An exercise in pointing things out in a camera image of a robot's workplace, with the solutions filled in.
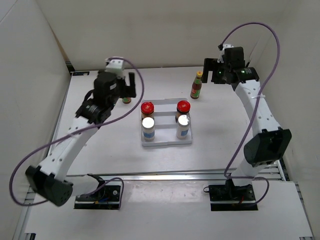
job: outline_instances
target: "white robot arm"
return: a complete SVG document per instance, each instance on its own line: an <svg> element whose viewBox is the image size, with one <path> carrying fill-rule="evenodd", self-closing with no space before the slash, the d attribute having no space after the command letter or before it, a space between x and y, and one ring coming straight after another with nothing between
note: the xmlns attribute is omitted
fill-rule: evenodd
<svg viewBox="0 0 320 240"><path fill-rule="evenodd" d="M85 146L98 131L98 127L73 132L102 124L111 115L119 98L136 97L135 75L129 73L127 86L123 74L124 61L106 59L105 71L94 80L94 89L89 91L76 111L76 116L67 132L70 138L60 142L37 167L29 166L25 175L32 189L56 206L62 206L71 196L90 193L104 183L93 174L68 178L68 170Z"/></svg>
<svg viewBox="0 0 320 240"><path fill-rule="evenodd" d="M245 196L244 200L252 202L255 200L252 179L267 165L283 157L292 135L289 129L282 129L275 120L264 97L258 96L261 89L259 76L253 67L245 66L243 48L223 44L219 49L219 58L204 60L202 82L208 82L208 73L212 71L211 82L231 85L250 119L257 98L259 105L251 126L253 138L243 148L244 160L226 180L225 186L211 187L215 189L213 198L221 202Z"/></svg>

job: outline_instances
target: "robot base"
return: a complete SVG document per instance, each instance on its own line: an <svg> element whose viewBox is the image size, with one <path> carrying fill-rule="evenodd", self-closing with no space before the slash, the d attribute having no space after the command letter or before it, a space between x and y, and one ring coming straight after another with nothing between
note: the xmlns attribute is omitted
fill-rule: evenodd
<svg viewBox="0 0 320 240"><path fill-rule="evenodd" d="M209 195L213 212L258 210L251 184L238 187L229 179L225 185L209 185Z"/></svg>
<svg viewBox="0 0 320 240"><path fill-rule="evenodd" d="M121 194L120 185L105 185L95 196L75 197L74 209L118 210Z"/></svg>

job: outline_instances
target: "red jar lid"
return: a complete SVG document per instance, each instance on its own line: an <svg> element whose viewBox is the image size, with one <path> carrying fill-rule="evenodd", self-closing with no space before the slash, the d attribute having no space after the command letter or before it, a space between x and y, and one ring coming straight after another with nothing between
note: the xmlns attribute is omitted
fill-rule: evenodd
<svg viewBox="0 0 320 240"><path fill-rule="evenodd" d="M180 101L178 102L178 105L176 106L176 108L182 113L187 113L190 111L190 103L184 100Z"/></svg>
<svg viewBox="0 0 320 240"><path fill-rule="evenodd" d="M141 104L141 112L144 114L152 114L154 110L155 110L155 106L150 101L146 101Z"/></svg>

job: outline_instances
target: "condiment bottle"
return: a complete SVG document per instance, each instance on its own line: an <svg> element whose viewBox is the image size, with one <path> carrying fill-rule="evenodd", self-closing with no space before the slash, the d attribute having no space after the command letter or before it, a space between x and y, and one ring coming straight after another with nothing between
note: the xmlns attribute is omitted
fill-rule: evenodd
<svg viewBox="0 0 320 240"><path fill-rule="evenodd" d="M131 103L131 97L124 97L124 98L122 98L122 102L123 102L124 104L129 104L129 103Z"/></svg>
<svg viewBox="0 0 320 240"><path fill-rule="evenodd" d="M155 139L155 120L151 117L145 117L142 120L142 132L145 140L152 141Z"/></svg>
<svg viewBox="0 0 320 240"><path fill-rule="evenodd" d="M152 102L146 101L141 104L141 119L144 118L152 118L155 119L154 116L155 106Z"/></svg>
<svg viewBox="0 0 320 240"><path fill-rule="evenodd" d="M176 137L178 139L185 139L190 128L190 118L187 115L181 115L178 118L178 125L176 127Z"/></svg>
<svg viewBox="0 0 320 240"><path fill-rule="evenodd" d="M190 111L190 103L188 101L182 100L178 102L176 106L176 115L175 115L175 121L178 121L178 118L183 114L188 114Z"/></svg>
<svg viewBox="0 0 320 240"><path fill-rule="evenodd" d="M190 93L190 97L192 99L198 99L199 98L200 90L201 90L201 87L202 87L201 77L202 77L202 71L197 71L195 79L194 79L193 84L192 84L191 93Z"/></svg>

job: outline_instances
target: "tray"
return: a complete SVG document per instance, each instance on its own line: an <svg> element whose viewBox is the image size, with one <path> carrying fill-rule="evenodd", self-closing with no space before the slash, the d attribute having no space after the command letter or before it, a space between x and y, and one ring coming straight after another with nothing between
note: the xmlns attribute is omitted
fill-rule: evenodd
<svg viewBox="0 0 320 240"><path fill-rule="evenodd" d="M182 145L192 143L192 128L190 123L189 131L185 139L179 139L176 136L177 123L175 116L177 113L177 103L188 99L186 98L171 98L157 100L142 100L142 103L152 102L154 105L154 128L155 138L152 141L147 141L144 138L141 126L141 143L144 147Z"/></svg>

